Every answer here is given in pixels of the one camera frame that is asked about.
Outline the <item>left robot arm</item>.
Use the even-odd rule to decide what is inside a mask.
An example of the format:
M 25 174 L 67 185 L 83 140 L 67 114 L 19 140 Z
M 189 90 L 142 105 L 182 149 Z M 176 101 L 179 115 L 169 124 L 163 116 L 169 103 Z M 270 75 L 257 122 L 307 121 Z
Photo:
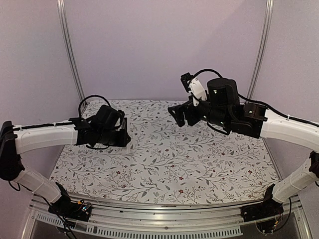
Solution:
M 54 204 L 63 216 L 74 212 L 74 205 L 63 188 L 39 172 L 23 166 L 24 153 L 55 146 L 86 145 L 96 149 L 101 144 L 108 147 L 126 147 L 131 141 L 127 131 L 127 117 L 122 110 L 103 105 L 98 112 L 84 119 L 70 118 L 61 122 L 16 125 L 3 123 L 0 130 L 0 178 L 13 181 Z

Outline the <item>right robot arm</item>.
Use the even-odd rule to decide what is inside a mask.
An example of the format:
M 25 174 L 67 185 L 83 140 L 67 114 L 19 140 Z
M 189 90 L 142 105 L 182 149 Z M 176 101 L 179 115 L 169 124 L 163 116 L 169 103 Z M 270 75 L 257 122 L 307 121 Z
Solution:
M 253 138 L 272 138 L 306 147 L 309 158 L 282 181 L 269 186 L 258 213 L 268 217 L 289 197 L 319 179 L 319 125 L 279 113 L 269 105 L 249 100 L 241 104 L 236 82 L 216 78 L 205 90 L 197 78 L 182 83 L 190 93 L 183 104 L 169 107 L 179 127 L 203 120 L 212 130 L 224 135 L 234 132 Z

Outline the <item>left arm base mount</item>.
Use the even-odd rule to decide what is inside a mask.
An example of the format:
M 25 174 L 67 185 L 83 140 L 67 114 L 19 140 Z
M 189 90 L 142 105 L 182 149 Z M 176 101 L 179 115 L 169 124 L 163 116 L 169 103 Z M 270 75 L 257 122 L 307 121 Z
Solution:
M 51 203 L 48 211 L 61 217 L 88 222 L 92 212 L 92 204 L 83 199 L 72 202 L 67 191 L 62 185 L 56 183 L 60 189 L 61 197 L 55 203 Z

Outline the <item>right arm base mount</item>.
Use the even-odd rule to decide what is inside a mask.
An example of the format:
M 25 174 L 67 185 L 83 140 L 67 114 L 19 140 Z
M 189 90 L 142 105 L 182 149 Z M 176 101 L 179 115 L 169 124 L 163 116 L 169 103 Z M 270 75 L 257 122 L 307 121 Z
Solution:
M 240 208 L 240 215 L 243 218 L 244 222 L 251 222 L 279 215 L 278 219 L 271 219 L 269 221 L 259 222 L 255 224 L 257 230 L 265 235 L 273 234 L 274 232 L 281 230 L 287 224 L 292 212 L 292 201 L 291 198 L 289 198 L 289 213 L 285 222 L 283 223 L 283 203 L 278 203 L 272 199 L 272 191 L 274 187 L 275 184 L 272 184 L 267 188 L 262 202 L 243 206 Z

